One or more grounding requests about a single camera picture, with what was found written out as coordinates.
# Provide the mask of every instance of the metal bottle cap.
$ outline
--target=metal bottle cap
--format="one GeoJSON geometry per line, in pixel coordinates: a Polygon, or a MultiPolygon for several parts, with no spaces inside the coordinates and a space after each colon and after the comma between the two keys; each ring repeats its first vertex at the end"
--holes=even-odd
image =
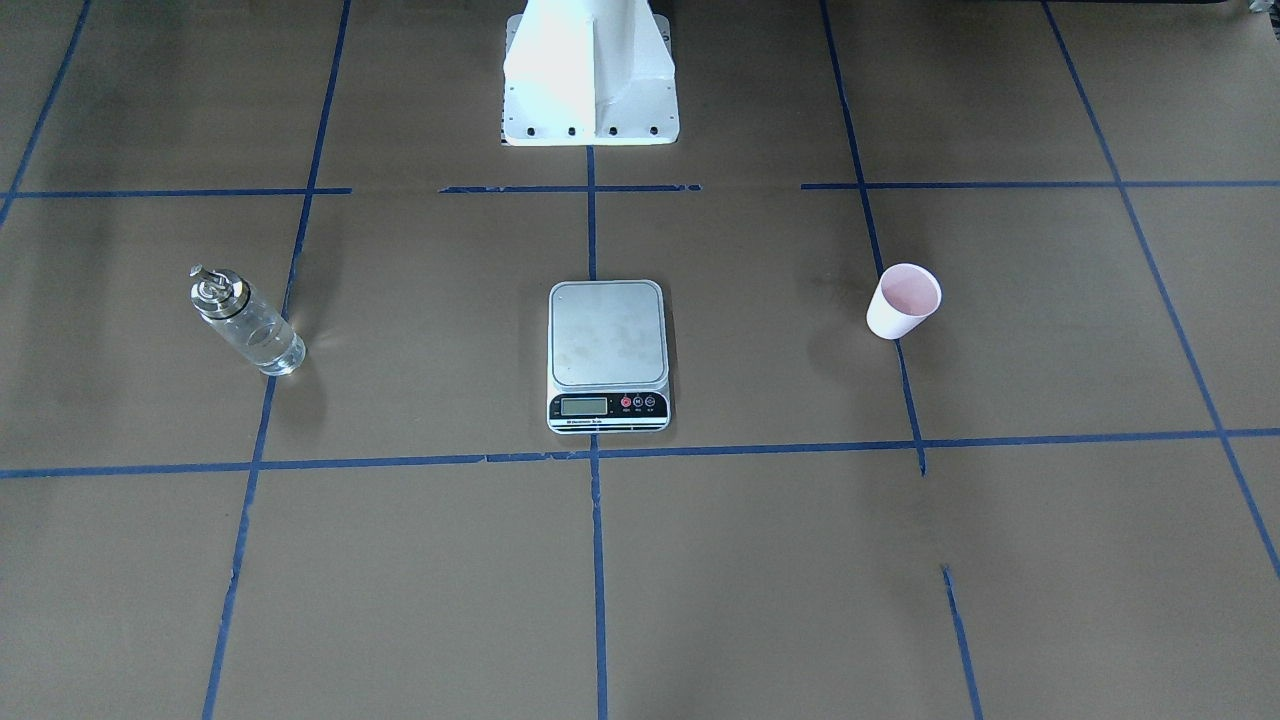
{"type": "Polygon", "coordinates": [[[191,304],[206,318],[230,318],[248,302],[248,283],[233,270],[209,270],[204,265],[195,265],[191,268],[191,277],[197,278],[191,286],[191,304]]]}

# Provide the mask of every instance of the clear glass bottle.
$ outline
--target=clear glass bottle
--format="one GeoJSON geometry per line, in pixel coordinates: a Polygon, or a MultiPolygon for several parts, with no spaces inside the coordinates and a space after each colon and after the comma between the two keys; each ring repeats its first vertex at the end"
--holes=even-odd
{"type": "Polygon", "coordinates": [[[209,327],[266,375],[292,373],[307,355],[293,327],[233,270],[191,269],[191,304],[209,327]]]}

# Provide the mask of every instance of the pink paper cup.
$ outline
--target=pink paper cup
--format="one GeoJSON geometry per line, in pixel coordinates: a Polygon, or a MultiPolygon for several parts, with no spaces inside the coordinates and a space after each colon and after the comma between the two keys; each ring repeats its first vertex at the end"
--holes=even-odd
{"type": "Polygon", "coordinates": [[[942,305],[942,286],[933,273],[902,263],[884,270],[867,307],[867,327],[884,340],[911,332],[942,305]]]}

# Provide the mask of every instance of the lcd display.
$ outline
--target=lcd display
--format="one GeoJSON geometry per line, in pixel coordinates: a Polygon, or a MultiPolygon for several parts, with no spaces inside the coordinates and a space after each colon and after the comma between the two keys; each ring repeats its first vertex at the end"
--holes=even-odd
{"type": "Polygon", "coordinates": [[[608,415],[609,401],[603,397],[566,397],[561,400],[561,415],[608,415]]]}

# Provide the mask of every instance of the blue painter's tape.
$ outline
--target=blue painter's tape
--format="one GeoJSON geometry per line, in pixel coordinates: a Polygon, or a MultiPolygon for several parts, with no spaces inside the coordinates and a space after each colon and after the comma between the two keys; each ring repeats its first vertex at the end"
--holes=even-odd
{"type": "Polygon", "coordinates": [[[845,136],[849,140],[849,154],[854,159],[854,174],[858,177],[858,192],[863,200],[863,217],[867,220],[867,234],[872,241],[872,256],[876,259],[876,274],[884,272],[881,258],[879,237],[876,232],[876,218],[872,215],[872,199],[867,193],[867,176],[863,173],[863,158],[858,151],[858,133],[854,131],[854,114],[849,109],[849,92],[845,90],[845,73],[840,69],[840,54],[836,51],[836,35],[831,29],[831,12],[827,0],[818,0],[822,8],[822,27],[827,33],[827,53],[831,55],[831,70],[836,76],[836,91],[840,94],[840,110],[845,117],[845,136]]]}
{"type": "Polygon", "coordinates": [[[18,192],[23,200],[63,200],[96,197],[246,197],[261,195],[351,195],[349,187],[233,187],[206,190],[55,190],[18,192]]]}
{"type": "Polygon", "coordinates": [[[485,455],[485,462],[541,462],[545,460],[586,460],[590,452],[584,450],[566,450],[559,452],[508,452],[498,455],[485,455]]]}
{"type": "Polygon", "coordinates": [[[989,181],[989,182],[806,182],[800,190],[1034,190],[1074,187],[1280,187],[1280,179],[1256,181],[989,181]]]}
{"type": "Polygon", "coordinates": [[[595,277],[595,147],[586,146],[586,277],[595,277]]]}
{"type": "Polygon", "coordinates": [[[902,375],[902,397],[906,400],[906,419],[911,423],[911,442],[915,443],[915,457],[920,464],[920,477],[929,474],[929,461],[924,456],[924,439],[920,437],[920,420],[915,414],[915,398],[911,397],[911,378],[906,372],[906,356],[902,355],[902,342],[895,340],[893,347],[897,350],[897,368],[902,375]]]}
{"type": "Polygon", "coordinates": [[[236,473],[248,470],[248,462],[183,462],[174,465],[97,465],[86,468],[0,469],[4,478],[86,478],[93,475],[169,475],[182,473],[236,473]]]}
{"type": "Polygon", "coordinates": [[[1116,187],[1115,181],[869,182],[868,190],[1037,190],[1116,187]]]}
{"type": "Polygon", "coordinates": [[[1280,428],[1226,430],[1226,437],[1280,437],[1280,428]]]}
{"type": "Polygon", "coordinates": [[[956,603],[955,584],[951,582],[951,568],[942,566],[942,582],[947,585],[947,605],[951,607],[951,624],[956,632],[956,644],[960,647],[960,662],[964,666],[964,680],[969,687],[969,707],[973,710],[973,720],[982,720],[982,697],[978,694],[978,679],[973,671],[973,657],[969,655],[969,638],[964,632],[964,618],[960,616],[960,606],[956,603]]]}
{"type": "MultiPolygon", "coordinates": [[[[329,109],[333,104],[333,92],[338,82],[338,67],[342,60],[342,46],[347,36],[347,19],[349,17],[351,0],[343,0],[342,20],[338,24],[338,40],[334,45],[333,63],[329,67],[329,85],[325,90],[324,108],[320,113],[320,127],[316,131],[316,145],[311,156],[311,174],[307,179],[307,190],[315,190],[316,176],[320,172],[320,154],[324,150],[325,128],[329,123],[329,109]]],[[[289,261],[289,279],[285,283],[284,304],[282,305],[282,314],[285,316],[288,316],[289,291],[292,290],[293,279],[297,274],[298,255],[302,252],[302,243],[306,238],[307,219],[311,213],[312,197],[314,195],[308,193],[302,201],[302,214],[298,219],[298,234],[294,240],[293,258],[289,261]]],[[[262,416],[257,427],[257,438],[253,442],[252,466],[248,471],[248,482],[244,488],[244,503],[241,507],[239,530],[236,534],[236,551],[232,555],[232,579],[227,585],[227,596],[223,600],[223,615],[218,628],[218,642],[214,646],[214,661],[209,670],[209,685],[205,689],[205,705],[201,714],[202,720],[212,720],[214,706],[218,701],[218,684],[221,679],[223,659],[227,655],[227,638],[230,633],[232,615],[236,609],[236,593],[239,589],[241,566],[244,560],[244,548],[248,543],[250,509],[253,505],[253,496],[257,492],[257,478],[262,462],[262,452],[266,448],[266,433],[271,423],[271,404],[275,398],[275,383],[276,378],[268,378],[266,391],[262,396],[262,416]]]]}
{"type": "Polygon", "coordinates": [[[1219,415],[1217,406],[1213,404],[1213,397],[1210,395],[1208,384],[1204,382],[1203,373],[1201,373],[1199,363],[1196,360],[1196,352],[1192,351],[1192,343],[1187,337],[1187,331],[1183,328],[1183,323],[1178,318],[1178,310],[1174,307],[1174,301],[1169,295],[1169,287],[1165,284],[1165,278],[1160,273],[1160,266],[1157,265],[1156,256],[1151,250],[1151,243],[1147,242],[1147,233],[1143,232],[1142,223],[1138,220],[1138,211],[1133,206],[1133,200],[1129,197],[1128,188],[1120,179],[1120,169],[1111,154],[1111,147],[1107,145],[1107,138],[1102,133],[1102,124],[1098,122],[1098,117],[1093,111],[1093,104],[1089,102],[1088,94],[1084,92],[1084,83],[1080,81],[1080,76],[1075,69],[1075,63],[1071,60],[1071,53],[1066,47],[1066,40],[1062,37],[1062,31],[1059,28],[1057,20],[1053,18],[1053,10],[1050,8],[1047,0],[1041,0],[1041,9],[1044,12],[1046,19],[1048,19],[1050,28],[1053,31],[1053,37],[1057,40],[1057,46],[1062,53],[1062,59],[1066,61],[1068,70],[1071,73],[1071,79],[1075,82],[1075,90],[1089,115],[1089,122],[1093,124],[1093,132],[1098,137],[1098,145],[1102,147],[1102,154],[1106,156],[1107,165],[1111,168],[1111,174],[1120,187],[1120,199],[1124,201],[1125,211],[1129,214],[1129,222],[1133,223],[1134,233],[1138,236],[1138,243],[1142,246],[1142,254],[1147,260],[1147,266],[1151,269],[1151,277],[1156,281],[1156,288],[1160,291],[1160,299],[1165,304],[1165,311],[1169,314],[1169,320],[1172,323],[1174,332],[1178,334],[1178,342],[1181,345],[1183,354],[1187,356],[1187,363],[1192,368],[1192,375],[1196,377],[1196,384],[1199,387],[1201,396],[1204,400],[1204,407],[1208,410],[1210,419],[1213,421],[1213,429],[1217,433],[1219,441],[1222,443],[1222,451],[1226,454],[1228,462],[1231,466],[1231,473],[1235,475],[1236,486],[1239,486],[1240,495],[1244,497],[1244,502],[1249,509],[1249,515],[1253,519],[1253,527],[1262,541],[1267,559],[1271,561],[1272,571],[1276,574],[1276,578],[1280,578],[1280,555],[1276,553],[1271,533],[1267,530],[1266,521],[1263,521],[1262,514],[1258,510],[1257,503],[1253,501],[1253,492],[1249,489],[1249,483],[1244,478],[1243,470],[1240,470],[1240,464],[1235,457],[1235,450],[1231,447],[1231,439],[1228,436],[1226,428],[1222,425],[1222,418],[1219,415]]]}
{"type": "Polygon", "coordinates": [[[803,182],[800,190],[861,190],[858,182],[803,182]]]}
{"type": "Polygon", "coordinates": [[[340,468],[406,468],[415,465],[470,465],[484,455],[424,455],[403,457],[333,457],[328,460],[264,460],[262,470],[333,470],[340,468]]]}
{"type": "Polygon", "coordinates": [[[9,218],[9,209],[18,196],[18,190],[22,188],[22,178],[27,174],[27,168],[31,165],[31,155],[36,151],[36,145],[40,143],[40,133],[45,129],[49,113],[54,108],[54,101],[58,100],[58,91],[61,90],[63,81],[67,78],[67,68],[70,67],[76,49],[79,46],[79,38],[84,33],[84,20],[88,19],[88,10],[92,6],[93,0],[84,0],[84,4],[81,5],[79,15],[76,18],[76,29],[72,31],[72,38],[67,42],[67,51],[63,53],[63,61],[58,65],[54,85],[49,88],[49,95],[45,96],[45,104],[40,108],[40,115],[36,117],[36,127],[32,128],[31,137],[27,140],[27,147],[22,151],[22,161],[18,163],[18,170],[13,174],[13,182],[9,183],[9,193],[5,195],[4,205],[0,205],[0,227],[4,227],[4,222],[9,218]]]}
{"type": "Polygon", "coordinates": [[[1094,433],[1079,436],[1012,436],[925,439],[925,447],[1007,447],[1039,445],[1088,445],[1106,442],[1158,442],[1175,439],[1212,439],[1217,430],[1175,430],[1161,433],[1094,433]]]}
{"type": "Polygon", "coordinates": [[[698,192],[700,184],[595,184],[594,178],[588,184],[451,184],[440,188],[444,195],[497,195],[507,192],[698,192]]]}
{"type": "Polygon", "coordinates": [[[484,195],[500,192],[588,192],[589,190],[585,184],[451,184],[449,187],[440,188],[440,192],[445,195],[484,195]]]}
{"type": "Polygon", "coordinates": [[[595,574],[595,716],[609,719],[609,669],[605,652],[604,523],[600,515],[600,443],[591,433],[591,547],[595,574]]]}
{"type": "Polygon", "coordinates": [[[244,561],[244,546],[248,542],[248,511],[253,505],[253,496],[257,493],[259,462],[262,461],[262,451],[266,448],[266,428],[271,423],[271,402],[275,398],[275,382],[276,378],[268,378],[266,391],[262,393],[262,414],[259,418],[257,436],[253,439],[253,460],[250,465],[248,480],[244,484],[244,503],[241,506],[239,529],[236,532],[236,551],[232,553],[232,579],[227,584],[227,594],[223,597],[223,615],[218,624],[218,642],[214,644],[214,661],[209,669],[209,685],[205,688],[202,720],[212,720],[214,703],[218,700],[218,683],[223,674],[223,659],[227,656],[227,638],[230,634],[232,614],[236,610],[236,593],[239,589],[241,565],[244,561]]]}
{"type": "Polygon", "coordinates": [[[726,445],[714,447],[620,447],[602,450],[600,457],[687,457],[707,455],[786,455],[805,452],[867,452],[911,450],[913,441],[814,442],[797,445],[726,445]]]}
{"type": "Polygon", "coordinates": [[[1280,179],[1262,181],[1124,181],[1125,187],[1280,187],[1280,179]]]}

